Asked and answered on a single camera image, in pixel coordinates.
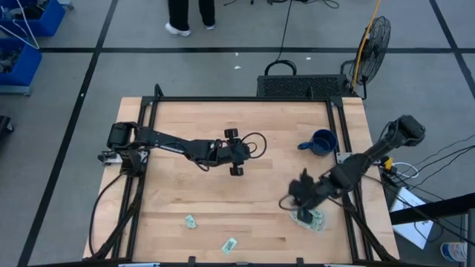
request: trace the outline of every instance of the blue bin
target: blue bin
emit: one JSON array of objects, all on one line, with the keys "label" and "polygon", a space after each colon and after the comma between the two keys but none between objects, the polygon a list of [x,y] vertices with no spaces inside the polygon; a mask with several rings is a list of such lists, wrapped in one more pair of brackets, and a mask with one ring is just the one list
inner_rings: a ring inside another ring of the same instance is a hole
[{"label": "blue bin", "polygon": [[0,39],[0,48],[4,52],[18,50],[20,47],[22,47],[22,52],[12,71],[10,73],[0,73],[0,85],[28,86],[33,80],[42,60],[41,53],[21,40],[14,38]]},{"label": "blue bin", "polygon": [[[23,7],[26,7],[31,2],[36,2],[36,0],[20,0]],[[0,0],[0,6],[8,9],[19,7],[16,0]],[[28,19],[27,21],[34,36],[53,36],[54,33],[56,33],[56,30],[58,30],[59,24],[61,24],[61,20],[64,16],[65,9],[59,4],[59,2],[57,0],[50,0],[40,19]],[[24,23],[24,19],[17,19],[16,23],[23,27],[24,31],[30,34],[26,24]],[[10,19],[0,19],[0,25],[6,27],[18,36],[24,36],[24,32],[18,26],[14,25]]]}]

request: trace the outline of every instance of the wooden table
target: wooden table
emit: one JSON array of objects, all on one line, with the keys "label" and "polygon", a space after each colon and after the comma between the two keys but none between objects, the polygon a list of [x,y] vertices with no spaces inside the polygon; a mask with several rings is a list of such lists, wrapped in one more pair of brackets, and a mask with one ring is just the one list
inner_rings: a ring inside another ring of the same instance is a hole
[{"label": "wooden table", "polygon": [[[141,98],[124,98],[118,122],[137,121]],[[340,123],[335,122],[343,147]],[[372,145],[360,99],[344,99],[344,111],[354,152]],[[325,213],[327,229],[314,233],[297,225],[288,211],[278,207],[292,179],[307,168],[318,178],[335,164],[334,156],[318,157],[299,151],[318,129],[330,128],[326,105],[319,102],[160,102],[155,130],[184,139],[224,139],[223,130],[238,128],[240,136],[253,131],[268,142],[267,152],[244,164],[243,177],[229,176],[229,165],[203,172],[183,156],[154,149],[149,159],[142,199],[134,261],[199,263],[351,263],[343,209],[330,201],[318,209]],[[262,147],[256,136],[252,140]],[[101,190],[119,173],[105,168]],[[376,168],[368,175],[379,177]],[[125,178],[101,199],[94,223],[94,247],[99,248],[117,224]],[[378,183],[362,180],[367,224],[384,247],[399,257],[393,229]],[[188,229],[185,216],[198,225]],[[355,224],[360,258],[364,258],[361,233]],[[122,244],[126,244],[128,228]],[[238,244],[230,255],[220,249],[230,238]],[[121,255],[125,255],[122,245]]]}]

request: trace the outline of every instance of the paper money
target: paper money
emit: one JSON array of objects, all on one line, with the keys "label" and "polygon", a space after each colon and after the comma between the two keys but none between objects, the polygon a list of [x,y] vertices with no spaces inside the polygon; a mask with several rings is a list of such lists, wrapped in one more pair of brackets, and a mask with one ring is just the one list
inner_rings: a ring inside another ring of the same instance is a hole
[{"label": "paper money", "polygon": [[231,250],[238,244],[237,240],[234,238],[229,238],[226,243],[224,243],[223,247],[221,250],[224,252],[224,254],[229,255],[231,253]]},{"label": "paper money", "polygon": [[196,222],[194,221],[192,215],[188,215],[187,217],[185,217],[185,222],[186,222],[186,226],[188,226],[188,228],[190,228],[190,229],[196,228]]},{"label": "paper money", "polygon": [[324,217],[323,212],[317,211],[317,210],[310,210],[309,212],[313,217],[313,220],[310,224],[307,224],[297,219],[297,212],[298,211],[290,212],[290,217],[300,226],[303,226],[309,230],[316,231],[316,232],[321,232],[325,230],[325,217]]}]

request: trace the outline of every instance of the person's legs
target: person's legs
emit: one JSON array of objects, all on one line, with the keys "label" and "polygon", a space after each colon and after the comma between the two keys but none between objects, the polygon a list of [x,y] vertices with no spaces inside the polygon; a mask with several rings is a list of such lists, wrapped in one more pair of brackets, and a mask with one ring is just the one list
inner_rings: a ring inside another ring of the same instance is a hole
[{"label": "person's legs", "polygon": [[177,30],[187,31],[188,26],[188,3],[189,0],[168,0],[168,12],[170,25]]},{"label": "person's legs", "polygon": [[200,13],[205,26],[214,26],[214,0],[200,0]]}]

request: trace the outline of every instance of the blue cup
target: blue cup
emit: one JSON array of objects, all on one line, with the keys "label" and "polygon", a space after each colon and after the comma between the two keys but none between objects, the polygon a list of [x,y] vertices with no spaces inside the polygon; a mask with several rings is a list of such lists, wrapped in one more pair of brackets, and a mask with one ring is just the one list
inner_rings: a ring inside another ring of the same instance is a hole
[{"label": "blue cup", "polygon": [[322,129],[316,131],[310,142],[303,142],[298,145],[299,150],[310,149],[317,156],[326,156],[335,150],[338,140],[331,131]]}]

